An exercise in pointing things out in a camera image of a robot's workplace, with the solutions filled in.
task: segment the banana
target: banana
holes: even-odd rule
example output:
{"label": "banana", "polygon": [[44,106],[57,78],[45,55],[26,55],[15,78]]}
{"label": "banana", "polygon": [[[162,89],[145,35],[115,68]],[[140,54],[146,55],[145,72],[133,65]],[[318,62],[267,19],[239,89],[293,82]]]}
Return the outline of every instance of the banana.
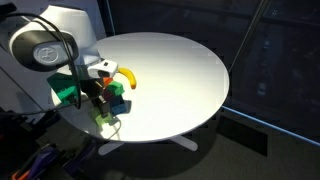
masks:
{"label": "banana", "polygon": [[131,89],[135,89],[137,87],[137,81],[136,81],[136,78],[134,77],[134,74],[132,73],[132,71],[130,71],[127,68],[119,68],[118,72],[128,78]]}

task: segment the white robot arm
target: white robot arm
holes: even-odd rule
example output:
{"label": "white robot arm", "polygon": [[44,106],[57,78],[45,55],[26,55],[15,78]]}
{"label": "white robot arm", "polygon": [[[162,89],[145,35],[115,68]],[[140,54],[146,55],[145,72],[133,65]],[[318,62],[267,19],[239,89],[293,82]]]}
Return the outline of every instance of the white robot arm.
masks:
{"label": "white robot arm", "polygon": [[[0,8],[6,6],[7,9],[12,5],[8,0],[0,0]],[[85,11],[49,5],[40,16],[60,29],[80,80],[115,75],[118,65],[100,57],[96,37]],[[2,47],[20,64],[35,71],[52,71],[68,64],[67,54],[55,30],[40,19],[27,18],[0,20]]]}

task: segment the dark background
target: dark background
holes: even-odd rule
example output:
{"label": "dark background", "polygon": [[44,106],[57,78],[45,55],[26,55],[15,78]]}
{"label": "dark background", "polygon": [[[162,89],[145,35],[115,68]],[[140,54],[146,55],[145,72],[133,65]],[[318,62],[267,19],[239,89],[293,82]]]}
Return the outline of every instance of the dark background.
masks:
{"label": "dark background", "polygon": [[201,43],[228,70],[235,62],[225,106],[320,142],[320,1],[108,3],[107,35],[164,32]]}

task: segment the table top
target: table top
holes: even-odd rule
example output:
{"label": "table top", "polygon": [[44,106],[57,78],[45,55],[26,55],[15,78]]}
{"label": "table top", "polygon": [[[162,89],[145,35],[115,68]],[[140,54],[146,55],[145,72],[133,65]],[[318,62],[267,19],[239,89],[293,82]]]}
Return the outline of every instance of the table top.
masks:
{"label": "table top", "polygon": [[[152,142],[189,132],[209,120],[221,107],[229,90],[229,76],[222,61],[203,45],[163,33],[130,33],[97,43],[102,58],[130,69],[137,79],[132,90],[117,73],[130,112],[116,116],[120,123],[99,128],[90,119],[90,101],[80,110],[69,107],[60,115],[78,129],[105,139]],[[58,70],[70,74],[67,66]],[[61,102],[51,91],[56,106]]]}

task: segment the table leg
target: table leg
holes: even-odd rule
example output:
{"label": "table leg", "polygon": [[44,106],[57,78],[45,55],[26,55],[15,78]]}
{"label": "table leg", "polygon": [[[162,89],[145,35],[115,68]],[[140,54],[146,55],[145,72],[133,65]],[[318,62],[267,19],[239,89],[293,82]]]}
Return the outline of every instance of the table leg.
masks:
{"label": "table leg", "polygon": [[124,143],[121,142],[109,142],[103,146],[101,146],[98,150],[100,156],[106,155],[111,151],[117,149],[118,147],[122,146]]}
{"label": "table leg", "polygon": [[190,139],[187,139],[183,136],[175,136],[174,138],[170,139],[171,141],[190,149],[191,151],[196,151],[198,149],[198,144]]}

